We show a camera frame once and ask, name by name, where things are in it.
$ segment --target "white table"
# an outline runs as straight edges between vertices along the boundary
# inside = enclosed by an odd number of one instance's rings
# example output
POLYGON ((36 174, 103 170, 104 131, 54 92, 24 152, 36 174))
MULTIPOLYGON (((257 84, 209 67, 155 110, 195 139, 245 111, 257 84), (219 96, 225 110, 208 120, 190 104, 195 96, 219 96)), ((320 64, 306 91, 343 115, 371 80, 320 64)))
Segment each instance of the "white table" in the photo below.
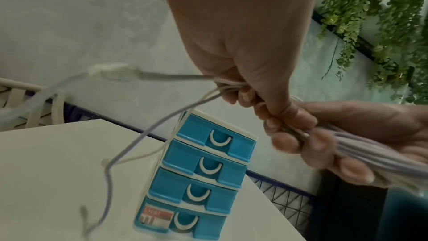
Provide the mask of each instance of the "white table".
MULTIPOLYGON (((101 161, 112 158, 137 135, 103 120, 1 132, 0 240, 82 240, 81 206, 87 207, 93 222, 105 205, 101 161)), ((161 145, 146 138, 128 157, 161 145)), ((160 240, 132 226, 159 155, 113 168, 110 214, 91 240, 160 240)), ((304 238, 246 176, 220 240, 304 238)))

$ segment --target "drawer handle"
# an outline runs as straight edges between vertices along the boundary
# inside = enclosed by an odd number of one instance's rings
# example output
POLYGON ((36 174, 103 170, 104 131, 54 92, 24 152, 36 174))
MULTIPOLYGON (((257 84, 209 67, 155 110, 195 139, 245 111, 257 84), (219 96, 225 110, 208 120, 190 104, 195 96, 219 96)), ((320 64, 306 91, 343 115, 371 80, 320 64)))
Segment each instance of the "drawer handle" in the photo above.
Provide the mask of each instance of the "drawer handle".
POLYGON ((195 196, 193 196, 192 195, 192 192, 190 192, 190 188, 192 187, 192 185, 189 185, 188 187, 187 187, 187 196, 189 197, 189 199, 191 199, 192 201, 196 201, 196 202, 198 202, 198 201, 203 201, 203 200, 205 200, 209 195, 210 195, 210 192, 211 192, 211 190, 207 190, 206 192, 205 192, 205 195, 203 195, 203 196, 200 196, 200 197, 195 197, 195 196))
POLYGON ((178 222, 178 214, 179 214, 179 212, 177 212, 177 214, 175 214, 175 216, 174 216, 174 224, 175 224, 175 226, 177 227, 177 229, 182 230, 182 231, 187 231, 187 230, 191 229, 191 228, 196 224, 196 222, 197 222, 197 221, 198 221, 198 219, 199 219, 199 218, 196 216, 196 217, 195 217, 195 219, 192 221, 192 223, 187 224, 187 225, 181 225, 181 224, 178 222))
POLYGON ((217 141, 215 141, 215 140, 214 140, 213 135, 214 135, 214 130, 211 130, 211 133, 210 133, 210 141, 211 141, 211 143, 212 143, 212 144, 216 145, 217 147, 223 147, 223 146, 226 146, 226 145, 227 145, 227 144, 229 144, 229 142, 232 140, 232 138, 231 138, 231 137, 228 137, 228 138, 226 139, 226 141, 225 141, 225 142, 220 143, 220 142, 217 142, 217 141))
POLYGON ((215 169, 213 169, 213 170, 207 170, 207 169, 204 167, 204 158, 203 158, 203 157, 201 157, 201 160, 199 160, 199 167, 201 168, 201 170, 202 170, 202 172, 203 172, 203 173, 208 174, 208 175, 211 175, 211 174, 217 173, 217 172, 222 168, 222 164, 220 163, 220 164, 217 166, 217 168, 215 168, 215 169))

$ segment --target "chair backrest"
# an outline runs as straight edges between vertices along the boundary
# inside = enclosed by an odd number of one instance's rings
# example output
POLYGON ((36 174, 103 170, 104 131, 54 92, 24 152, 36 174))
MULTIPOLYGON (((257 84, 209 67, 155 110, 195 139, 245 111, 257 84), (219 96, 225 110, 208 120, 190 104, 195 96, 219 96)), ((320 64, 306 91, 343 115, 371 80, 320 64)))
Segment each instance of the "chair backrest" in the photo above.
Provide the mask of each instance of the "chair backrest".
MULTIPOLYGON (((14 108, 26 100, 26 91, 38 92, 45 87, 0 78, 0 100, 3 101, 3 108, 14 108)), ((45 103, 28 115, 21 116, 19 120, 12 120, 6 124, 0 125, 0 131, 31 128, 44 125, 57 125, 64 123, 64 102, 65 94, 59 92, 52 97, 52 104, 45 103), (51 115, 51 122, 47 122, 46 118, 51 115)))

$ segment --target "sticker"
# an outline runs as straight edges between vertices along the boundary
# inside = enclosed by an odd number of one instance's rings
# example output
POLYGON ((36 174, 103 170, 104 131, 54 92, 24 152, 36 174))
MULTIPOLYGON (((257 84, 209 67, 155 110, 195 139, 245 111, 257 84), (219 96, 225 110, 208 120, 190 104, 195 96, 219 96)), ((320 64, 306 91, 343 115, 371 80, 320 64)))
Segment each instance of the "sticker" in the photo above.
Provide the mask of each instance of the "sticker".
POLYGON ((173 211, 146 204, 143 212, 140 215, 140 222, 142 224, 168 229, 173 216, 173 211))

